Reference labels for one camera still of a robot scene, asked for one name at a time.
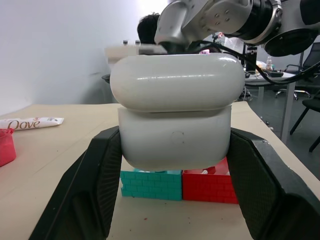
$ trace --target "office chair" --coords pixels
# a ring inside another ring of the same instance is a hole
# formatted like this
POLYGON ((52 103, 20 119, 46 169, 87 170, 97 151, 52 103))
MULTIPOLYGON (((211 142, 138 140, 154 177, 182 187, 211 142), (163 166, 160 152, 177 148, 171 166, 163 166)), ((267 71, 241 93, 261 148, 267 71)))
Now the office chair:
MULTIPOLYGON (((309 109, 312 109, 320 113, 320 90, 314 95, 312 99, 303 100, 302 104, 305 106, 305 110, 303 111, 303 113, 301 114, 301 116, 299 117, 299 119, 296 121, 293 128, 291 129, 290 135, 294 133, 294 131, 296 130, 296 128, 298 127, 298 125, 300 124, 304 116, 307 114, 309 109)), ((311 147, 309 148, 309 152, 312 153, 319 143, 320 143, 320 136, 311 145, 311 147)))
MULTIPOLYGON (((304 63, 302 64, 304 59, 304 53, 302 52, 300 54, 300 61, 299 61, 299 65, 295 65, 295 64, 289 64, 285 67, 284 72, 285 73, 290 73, 290 74, 295 74, 297 75, 298 73, 300 73, 301 71, 304 71, 306 69, 308 69, 309 67, 313 66, 314 64, 316 64, 317 62, 320 61, 320 42, 315 42, 310 50, 310 53, 308 55, 308 57, 306 58, 306 60, 304 61, 304 63), (288 68, 292 66, 292 67, 297 67, 296 70, 288 70, 288 68)), ((287 89, 280 89, 276 94, 275 97, 277 98, 279 94, 286 92, 287 89)), ((297 93, 304 93, 307 95, 308 98, 311 97, 310 93, 305 91, 305 90, 294 90, 294 99, 298 100, 298 94, 297 93)))

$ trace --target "red container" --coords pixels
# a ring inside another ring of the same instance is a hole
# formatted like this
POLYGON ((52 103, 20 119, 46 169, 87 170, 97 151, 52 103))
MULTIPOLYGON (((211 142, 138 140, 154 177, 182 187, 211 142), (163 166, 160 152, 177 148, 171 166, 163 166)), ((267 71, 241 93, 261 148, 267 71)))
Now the red container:
POLYGON ((227 158, 214 167, 182 172, 182 199, 187 201, 238 204, 229 175, 227 158))
POLYGON ((0 129, 0 167, 16 159, 16 150, 12 134, 14 130, 0 129))

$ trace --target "wooden table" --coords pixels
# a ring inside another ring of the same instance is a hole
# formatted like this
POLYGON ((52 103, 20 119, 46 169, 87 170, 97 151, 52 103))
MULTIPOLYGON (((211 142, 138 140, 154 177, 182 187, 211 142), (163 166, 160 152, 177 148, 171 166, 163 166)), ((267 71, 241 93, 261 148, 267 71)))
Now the wooden table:
MULTIPOLYGON (((61 117, 58 127, 14 133, 17 158, 0 168, 0 239, 27 240, 61 176, 100 131, 118 124, 119 104, 32 105, 1 118, 61 117)), ((267 139, 283 161, 320 199, 320 181, 250 109, 232 105, 231 125, 267 139)), ((131 167, 126 161, 122 169, 131 167)), ((121 197, 118 192, 110 239, 251 239, 235 204, 121 197)))

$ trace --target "person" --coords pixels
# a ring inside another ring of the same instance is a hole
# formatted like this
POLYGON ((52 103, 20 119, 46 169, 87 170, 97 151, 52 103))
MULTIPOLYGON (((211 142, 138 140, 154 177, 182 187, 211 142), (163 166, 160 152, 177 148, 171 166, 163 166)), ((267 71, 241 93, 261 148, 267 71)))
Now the person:
POLYGON ((155 35, 158 26, 159 13, 153 13, 140 19, 137 32, 141 44, 156 44, 155 35))

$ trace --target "red toy brick block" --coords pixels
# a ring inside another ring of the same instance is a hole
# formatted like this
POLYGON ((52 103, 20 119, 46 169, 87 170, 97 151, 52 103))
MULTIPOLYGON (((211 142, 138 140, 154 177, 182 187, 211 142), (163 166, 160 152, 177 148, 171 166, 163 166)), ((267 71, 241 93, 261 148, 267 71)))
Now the red toy brick block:
POLYGON ((182 199, 238 204, 229 175, 227 159, 207 169, 183 171, 182 199))
POLYGON ((230 191, 230 192, 234 192, 234 186, 232 186, 232 184, 226 184, 224 185, 224 190, 226 191, 230 191))

